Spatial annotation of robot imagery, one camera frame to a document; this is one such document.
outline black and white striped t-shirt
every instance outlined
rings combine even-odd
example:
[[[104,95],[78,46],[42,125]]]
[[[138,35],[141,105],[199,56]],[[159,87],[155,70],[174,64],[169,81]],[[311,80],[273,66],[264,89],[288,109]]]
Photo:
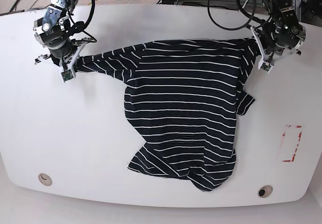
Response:
[[[129,169],[211,191],[236,163],[236,114],[255,101],[243,88],[257,50],[254,39],[155,41],[81,57],[77,70],[128,86],[125,115],[146,140]]]

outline white stripe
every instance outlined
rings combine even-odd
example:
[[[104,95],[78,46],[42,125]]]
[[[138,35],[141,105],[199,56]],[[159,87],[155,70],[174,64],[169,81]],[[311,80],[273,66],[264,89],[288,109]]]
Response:
[[[161,42],[154,42],[154,44],[170,45],[170,44],[165,44],[165,43],[161,43]]]
[[[189,52],[188,50],[168,50],[168,49],[146,49],[146,50],[156,50],[156,51],[166,51],[166,52]]]
[[[234,164],[234,163],[236,163],[236,161],[235,162],[225,163],[225,164],[220,164],[220,165],[231,165],[231,164]]]
[[[245,112],[246,112],[246,109],[247,109],[247,107],[251,104],[251,103],[253,103],[254,102],[254,99],[252,99],[246,106],[245,106],[245,109],[244,109],[244,112],[242,113],[242,115],[244,115],[245,114]]]
[[[229,58],[241,59],[240,57],[237,57],[237,56],[234,56],[234,55],[223,55],[223,54],[218,54],[218,55],[211,55],[211,54],[195,54],[195,55],[145,55],[145,56],[142,56],[142,57],[177,57],[177,58],[182,58],[182,57],[195,57],[195,56],[229,57]]]
[[[193,182],[196,182],[198,185],[201,185],[202,187],[204,187],[204,188],[206,188],[206,189],[208,189],[208,190],[212,190],[212,189],[210,189],[210,188],[208,188],[208,187],[206,187],[206,186],[204,186],[204,185],[200,184],[198,181],[196,181],[196,180],[194,180],[194,179],[190,178],[189,176],[188,176],[188,178],[189,178],[190,180],[192,180]]]
[[[143,87],[192,87],[192,88],[202,88],[202,89],[210,89],[210,90],[214,90],[214,91],[224,92],[227,95],[232,96],[232,97],[236,96],[236,94],[230,94],[222,89],[217,89],[217,88],[212,88],[212,87],[199,87],[199,86],[188,86],[188,85],[142,85],[139,87],[134,87],[134,86],[128,86],[128,87],[133,88],[133,89],[140,89]]]
[[[208,151],[208,152],[211,152],[211,153],[213,153],[214,155],[217,155],[217,156],[219,156],[219,157],[227,158],[227,159],[231,159],[231,156],[223,156],[223,155],[217,154],[217,153],[215,153],[214,151],[211,151],[211,150],[209,150],[209,149],[207,149],[207,148],[205,148],[205,150],[206,150],[206,151]]]
[[[122,62],[121,62],[121,61],[119,61],[118,59],[112,59],[111,57],[108,57],[108,59],[110,59],[110,60],[116,60],[117,62],[119,62],[119,63],[120,63],[120,65],[121,65],[123,68],[128,69],[128,68],[126,68],[126,67],[122,64]]]
[[[194,44],[180,44],[180,45],[187,45],[187,46],[193,46],[193,47],[202,47],[201,45],[194,45]]]
[[[221,49],[228,49],[228,50],[234,50],[234,51],[245,51],[244,49],[233,49],[233,48],[227,48],[227,47],[222,47],[219,49],[205,49],[205,48],[199,48],[198,50],[221,50]]]
[[[210,104],[210,103],[205,103],[205,102],[185,102],[185,101],[146,101],[146,102],[135,102],[135,103],[132,103],[132,102],[126,102],[124,101],[125,103],[127,104],[131,104],[131,105],[137,105],[137,104],[144,104],[144,103],[184,103],[184,104],[201,104],[201,105],[207,105],[207,106],[212,106],[212,107],[217,107],[217,108],[220,108],[226,112],[229,112],[229,113],[236,113],[236,111],[229,111],[227,110],[226,108],[222,107],[222,106],[218,106],[218,105],[215,105],[215,104]]]
[[[203,153],[182,153],[182,154],[176,154],[176,155],[166,156],[166,157],[163,157],[163,158],[164,159],[167,159],[167,158],[171,158],[171,157],[179,156],[179,155],[203,155]]]
[[[130,59],[128,59],[128,58],[126,58],[126,57],[124,57],[123,55],[121,55],[120,54],[120,56],[123,58],[123,59],[127,59],[127,60],[129,60],[130,62],[132,62],[132,64],[137,68],[137,65],[132,61],[132,60],[130,60]]]
[[[244,61],[246,62],[247,65],[250,65],[248,61],[246,60],[245,56],[243,55]]]
[[[178,175],[180,177],[180,175],[173,169],[171,168],[169,165],[167,165],[165,162],[163,162],[161,159],[159,159],[157,156],[155,156],[154,154],[152,154],[149,150],[146,149],[145,146],[143,146],[143,148],[150,153],[152,156],[154,156],[156,159],[160,160],[160,162],[162,162],[164,165],[168,166],[169,169],[171,169],[176,175]]]
[[[99,69],[101,69],[101,70],[103,70],[104,72],[106,72],[106,70],[105,70],[105,69],[103,69],[103,68],[99,67],[99,65],[98,65],[98,64],[96,64],[94,61],[93,61],[93,63],[94,63],[94,65],[96,65]]]
[[[208,176],[209,178],[211,178],[211,179],[213,179],[213,180],[215,180],[215,181],[217,181],[217,180],[225,180],[225,179],[228,179],[229,178],[229,176],[227,176],[227,177],[225,177],[225,178],[221,178],[221,179],[214,179],[214,178],[212,178],[211,176]]]
[[[183,161],[174,162],[174,163],[169,163],[169,164],[170,164],[170,165],[176,165],[176,164],[181,164],[181,163],[186,163],[186,162],[192,162],[192,161],[199,161],[199,162],[203,162],[203,160],[183,160]]]
[[[200,64],[200,63],[207,63],[207,64],[216,64],[216,65],[223,65],[223,66],[228,66],[231,68],[236,68],[238,69],[238,66],[233,66],[230,64],[222,64],[222,63],[216,63],[216,62],[209,62],[209,61],[167,61],[167,62],[147,62],[144,63],[142,62],[141,64],[168,64],[168,63],[182,63],[182,64],[186,64],[186,63],[192,63],[192,64]]]
[[[162,141],[162,142],[147,142],[148,144],[160,144],[160,143],[165,143],[165,142],[172,142],[172,141],[180,141],[180,142],[195,142],[195,141],[204,141],[214,147],[217,147],[219,148],[220,150],[225,150],[225,151],[229,151],[231,152],[232,150],[229,150],[229,149],[226,149],[226,148],[222,148],[222,147],[219,147],[217,145],[214,145],[212,144],[211,142],[205,140],[205,139],[194,139],[193,141],[191,141],[190,139],[171,139],[171,140],[165,140],[165,141]],[[174,146],[174,147],[170,147],[170,148],[166,148],[164,150],[155,150],[155,151],[158,151],[158,152],[162,152],[162,151],[165,151],[165,150],[169,150],[169,149],[172,149],[172,148],[177,148],[177,147],[182,147],[182,148],[204,148],[204,146]]]
[[[135,172],[138,172],[138,173],[140,173],[140,174],[142,174],[140,171],[138,171],[138,170],[135,170],[135,169],[132,169],[131,167],[127,167],[128,169],[130,169],[130,170],[132,170],[132,171],[135,171]]]
[[[211,136],[206,132],[166,132],[166,133],[160,133],[160,134],[141,134],[141,136],[152,137],[152,136],[163,136],[163,135],[168,135],[168,134],[204,134],[204,135],[206,135],[206,136],[208,136],[210,138],[214,138],[214,139],[216,139],[218,141],[233,144],[233,142],[223,141],[220,138],[215,137],[215,136]]]
[[[204,148],[203,146],[174,146],[174,147],[165,148],[163,150],[156,150],[156,149],[154,149],[154,150],[158,151],[158,152],[162,152],[162,151],[166,151],[166,150],[172,150],[172,149],[178,148],[178,147],[180,147],[180,148]]]
[[[217,185],[222,185],[222,183],[220,183],[220,184],[213,184],[210,180],[207,180],[207,178],[205,178],[205,177],[203,177],[203,176],[201,176],[201,178],[203,178],[203,179],[205,179],[206,181],[208,181],[210,184],[212,184],[213,186],[217,186]]]
[[[231,103],[225,99],[219,98],[219,97],[215,97],[215,96],[208,96],[208,95],[199,95],[199,94],[188,94],[188,93],[141,93],[141,94],[137,94],[137,95],[131,95],[129,93],[126,93],[125,95],[131,96],[131,97],[138,97],[138,96],[143,96],[143,95],[183,95],[183,96],[197,96],[197,97],[210,97],[210,98],[215,98],[218,100],[222,100],[230,105],[235,105],[236,102]]]
[[[241,100],[241,102],[239,103],[238,107],[237,107],[237,112],[239,111],[239,108],[242,104],[242,102],[245,100],[245,98],[248,96],[248,94],[246,93],[246,95],[244,96],[244,98]]]
[[[210,160],[210,161],[212,161],[212,162],[214,162],[214,163],[221,163],[222,161],[215,161],[215,160],[213,160],[213,159],[211,159],[211,158],[208,158],[207,156],[204,156],[204,158],[205,159],[208,159],[208,160]]]
[[[181,169],[181,170],[177,170],[177,171],[183,171],[183,170],[188,170],[189,168],[185,168],[185,169]]]
[[[110,68],[112,68],[113,70],[116,70],[114,67],[112,67],[112,66],[108,63],[108,61],[107,61],[107,60],[105,60],[105,62],[106,62],[106,64],[108,64],[108,65],[109,65],[109,67],[110,67]]]
[[[232,170],[222,170],[222,171],[212,171],[212,172],[207,172],[207,174],[214,174],[214,173],[225,173],[225,172],[232,172]]]
[[[214,174],[214,173],[225,173],[225,172],[232,172],[233,171],[233,169],[232,170],[222,170],[222,171],[211,171],[211,172],[208,172],[208,171],[206,171],[204,168],[202,168],[202,167],[197,167],[197,166],[192,166],[192,167],[190,167],[190,168],[199,168],[199,169],[202,169],[204,172],[206,172],[207,174]]]
[[[185,39],[184,41],[188,41],[188,42],[191,42],[191,43],[196,43],[196,41],[188,40],[188,39]]]
[[[96,71],[96,70],[93,70],[92,68],[89,68],[88,66],[86,66],[86,65],[84,65],[84,64],[83,64],[83,66],[84,66],[85,68],[87,68],[87,69],[92,70],[92,71]]]
[[[135,127],[135,129],[137,128],[159,128],[159,127],[205,127],[208,128],[210,130],[216,131],[216,132],[221,132],[222,134],[226,135],[226,136],[235,136],[235,134],[226,134],[223,131],[220,131],[218,129],[215,128],[211,128],[208,127],[207,125],[180,125],[180,124],[166,124],[166,125],[159,125],[159,126],[139,126],[139,127]]]
[[[150,170],[150,169],[155,169],[155,167],[148,167],[148,166],[146,166],[146,165],[145,165],[145,163],[143,163],[143,162],[142,162],[142,160],[141,160],[138,156],[136,156],[136,155],[135,155],[134,157],[136,157],[138,160],[140,160],[140,162],[141,162],[141,163],[142,163],[142,164],[143,164],[143,165],[144,165],[148,170]]]
[[[214,79],[203,79],[203,78],[192,78],[192,77],[138,77],[138,78],[133,78],[130,79],[129,81],[132,80],[139,80],[139,79],[186,79],[186,80],[202,80],[202,81],[212,81],[212,82],[219,82],[219,83],[223,83],[227,86],[233,87],[235,88],[236,86],[233,86],[231,84],[228,84],[226,82],[222,82],[219,80],[214,80]]]
[[[205,113],[209,113],[209,114],[212,114],[212,115],[221,116],[221,117],[225,118],[223,115],[220,115],[220,114],[217,114],[217,113],[213,113],[213,112],[204,111],[204,110],[156,109],[156,110],[136,110],[136,111],[132,111],[132,110],[127,110],[127,109],[125,109],[125,111],[127,111],[127,112],[144,112],[144,111],[147,111],[147,112],[158,112],[158,111],[188,111],[188,112],[205,112]],[[225,118],[225,119],[236,121],[236,119],[235,119],[235,118]]]
[[[141,59],[139,56],[137,56],[136,54],[134,54],[133,52],[131,52],[136,58]]]
[[[225,76],[228,76],[228,77],[237,78],[235,76],[232,76],[224,72],[202,70],[202,69],[139,69],[137,71],[200,71],[200,72],[207,72],[207,73],[224,74]]]
[[[166,174],[166,172],[164,172],[162,169],[160,169],[157,165],[155,165],[154,163],[152,163],[151,161],[149,161],[149,160],[147,160],[147,158],[144,156],[144,154],[142,154],[141,153],[141,151],[139,150],[138,151],[142,156],[143,156],[143,158],[145,158],[145,160],[147,161],[147,162],[149,162],[150,164],[152,164],[153,166],[155,166],[158,170],[160,170],[162,173],[165,173]]]
[[[252,53],[253,56],[255,56],[255,54],[253,53],[252,49],[248,46],[248,49],[250,50],[250,52]]]
[[[229,42],[226,42],[226,41],[213,41],[213,42],[215,42],[215,43],[221,43],[221,44],[236,45],[236,44],[229,43]]]
[[[148,172],[148,171],[146,171],[144,168],[143,168],[143,166],[141,166],[141,165],[139,165],[146,173],[148,173],[148,174],[150,174],[150,175],[168,175],[168,174],[153,174],[153,173],[150,173],[150,172]]]

